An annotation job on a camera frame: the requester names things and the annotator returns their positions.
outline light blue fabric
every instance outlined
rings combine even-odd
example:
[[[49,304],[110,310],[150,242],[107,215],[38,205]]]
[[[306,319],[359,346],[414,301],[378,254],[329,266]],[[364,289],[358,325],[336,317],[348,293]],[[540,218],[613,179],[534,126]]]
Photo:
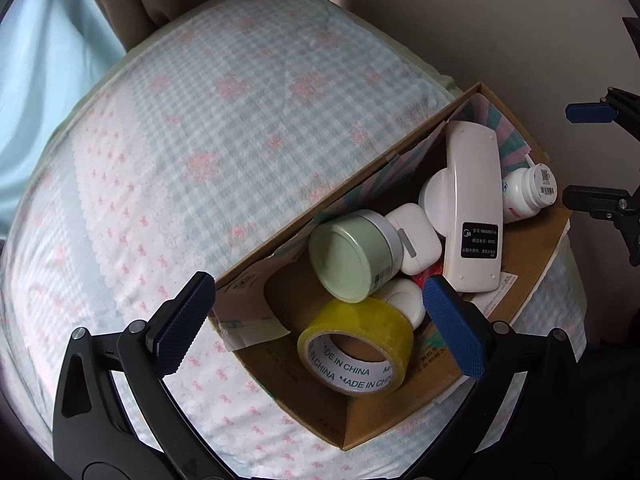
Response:
[[[0,238],[56,126],[122,56],[94,0],[15,0],[0,23]]]

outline roll of tape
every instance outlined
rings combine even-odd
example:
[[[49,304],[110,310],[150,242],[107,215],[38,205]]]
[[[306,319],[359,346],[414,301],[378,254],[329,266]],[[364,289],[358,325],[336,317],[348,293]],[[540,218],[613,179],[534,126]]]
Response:
[[[360,339],[385,360],[354,359],[335,345],[331,334]],[[392,306],[374,298],[359,303],[332,300],[298,338],[298,355],[328,387],[359,396],[398,388],[404,381],[413,345],[411,324]]]

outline gray wall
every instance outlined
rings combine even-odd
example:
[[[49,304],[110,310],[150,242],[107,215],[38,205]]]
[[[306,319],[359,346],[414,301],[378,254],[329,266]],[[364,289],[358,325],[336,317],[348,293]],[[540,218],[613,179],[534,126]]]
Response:
[[[627,0],[334,0],[460,88],[485,81],[551,158],[564,184],[640,184],[640,142],[615,124],[569,124],[564,107],[607,86],[640,94],[640,59],[622,16]],[[589,300],[592,341],[620,338],[640,307],[640,267],[609,222],[574,214],[570,232]]]

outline bedsheet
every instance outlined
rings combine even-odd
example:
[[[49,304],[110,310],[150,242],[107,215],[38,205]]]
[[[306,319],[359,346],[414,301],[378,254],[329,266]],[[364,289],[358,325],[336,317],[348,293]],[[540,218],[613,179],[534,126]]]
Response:
[[[123,55],[94,0],[14,0],[0,23],[0,238],[53,129]]]
[[[74,327],[148,319],[193,272],[219,276],[451,100],[325,0],[220,0],[146,42],[52,138],[2,253],[2,387],[18,416],[50,452]],[[553,260],[514,326],[562,326],[579,352],[571,258]],[[288,417],[208,323],[166,384],[238,474],[316,480],[399,474],[469,387],[341,452]]]

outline logo on black label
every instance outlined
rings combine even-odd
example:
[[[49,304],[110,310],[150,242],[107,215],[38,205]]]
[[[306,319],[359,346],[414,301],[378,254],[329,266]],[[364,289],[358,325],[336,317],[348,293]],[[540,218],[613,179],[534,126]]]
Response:
[[[464,222],[462,224],[460,256],[463,258],[497,258],[498,226]]]

